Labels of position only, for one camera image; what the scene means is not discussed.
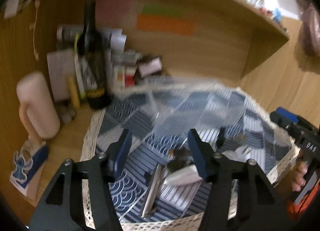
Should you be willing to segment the person's right hand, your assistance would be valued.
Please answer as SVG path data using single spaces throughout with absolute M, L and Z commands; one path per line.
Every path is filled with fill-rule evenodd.
M 308 171 L 307 163 L 303 161 L 304 158 L 304 151 L 300 150 L 299 155 L 296 159 L 296 164 L 292 171 L 292 181 L 291 181 L 291 187 L 292 191 L 300 191 L 306 183 L 306 180 L 304 178 L 304 175 Z

